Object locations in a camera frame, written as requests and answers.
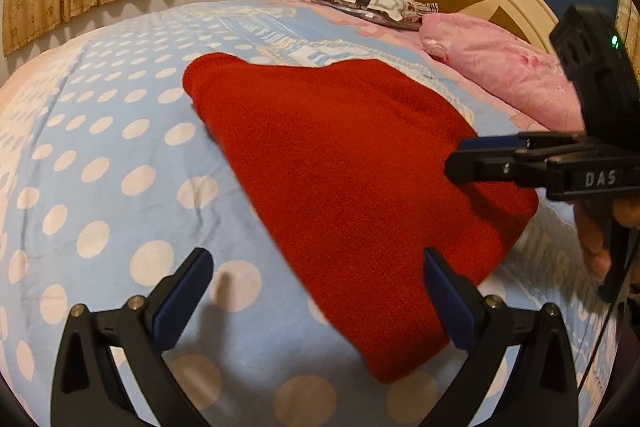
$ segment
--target blue bed sheet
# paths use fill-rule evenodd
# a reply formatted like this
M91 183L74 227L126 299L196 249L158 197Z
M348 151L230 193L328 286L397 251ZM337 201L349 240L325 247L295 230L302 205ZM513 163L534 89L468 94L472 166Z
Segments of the blue bed sheet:
M194 4L101 29L34 74L0 116L2 375L49 427L70 306L120 307L205 247L214 280L165 359L212 425L417 425L464 353L449 346L404 380L374 381L290 271L182 90L187 65L211 52L309 67L379 58L440 93L479 134L517 132L415 51L300 3ZM481 285L515 307L558 303L580 374L606 312L595 289L568 208L545 200ZM581 394L584 425L606 387L615 333L612 322ZM114 355L136 409L156 423L121 350ZM514 357L510 350L477 422L494 409Z

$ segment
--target black cable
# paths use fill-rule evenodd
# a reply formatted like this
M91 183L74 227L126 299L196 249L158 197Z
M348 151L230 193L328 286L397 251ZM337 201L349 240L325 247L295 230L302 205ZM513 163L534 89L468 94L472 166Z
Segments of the black cable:
M638 246L640 246L640 234L638 235L638 237L636 237L636 243L634 244L632 252L637 253L638 252ZM617 292L618 298L620 298L620 292L622 291L622 287L625 285L626 277L629 275L629 270L631 270L631 267L633 266L634 259L635 259L635 255L631 255L629 257L628 264L625 267L625 277L622 280L622 283L621 283L620 287L618 288L618 292ZM602 343L602 339L604 337L604 333L607 330L607 325L609 324L609 319L611 318L611 315L613 314L613 308L615 308L615 306L618 304L617 301L618 300L616 299L616 302L612 302L609 305L609 311L607 312L607 316L604 319L604 324L600 328L600 333L598 334L598 340L596 341L596 344L593 347L593 352L591 353L591 357L589 359L589 363L587 363L587 369L585 369L584 373L582 374L582 379L580 380L580 385L578 386L578 395L580 395L580 393L582 392L582 388L584 387L584 382L587 380L587 377L589 376L589 372L591 370L591 366L593 365L593 362L596 359L596 355L598 353L598 350L600 349L600 344Z

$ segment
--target pillow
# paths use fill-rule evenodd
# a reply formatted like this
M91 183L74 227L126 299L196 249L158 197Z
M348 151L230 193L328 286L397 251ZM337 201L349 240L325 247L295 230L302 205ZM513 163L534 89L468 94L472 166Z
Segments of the pillow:
M310 0L397 30L419 30L422 16L438 11L435 3L414 0Z
M580 102L560 62L491 22L433 14L419 31L425 51L550 130L584 129Z

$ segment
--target pink pillow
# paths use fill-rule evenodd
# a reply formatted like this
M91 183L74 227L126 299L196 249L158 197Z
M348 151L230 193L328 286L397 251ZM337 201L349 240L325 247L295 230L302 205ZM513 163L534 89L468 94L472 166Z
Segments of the pink pillow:
M425 51L550 130L584 129L560 62L495 24L459 13L425 15Z

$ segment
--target polka dot bed sheet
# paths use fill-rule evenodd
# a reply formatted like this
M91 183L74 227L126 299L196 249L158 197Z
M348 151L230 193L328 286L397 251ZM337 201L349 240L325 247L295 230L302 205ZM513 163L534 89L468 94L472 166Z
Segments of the polka dot bed sheet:
M49 427L70 306L120 307L204 247L214 278L165 359L212 425L417 425L464 354L449 346L404 380L373 380L290 271L182 90L187 65L210 52L308 67L379 58L444 96L479 134L517 131L495 103L418 51L299 3L194 4L72 41L0 116L0 372ZM582 376L606 310L582 269L567 207L543 200L481 291L514 307L558 303ZM615 331L607 326L580 396L583 425L606 387ZM122 350L113 352L136 410L155 424ZM475 423L492 413L514 359L510 349Z

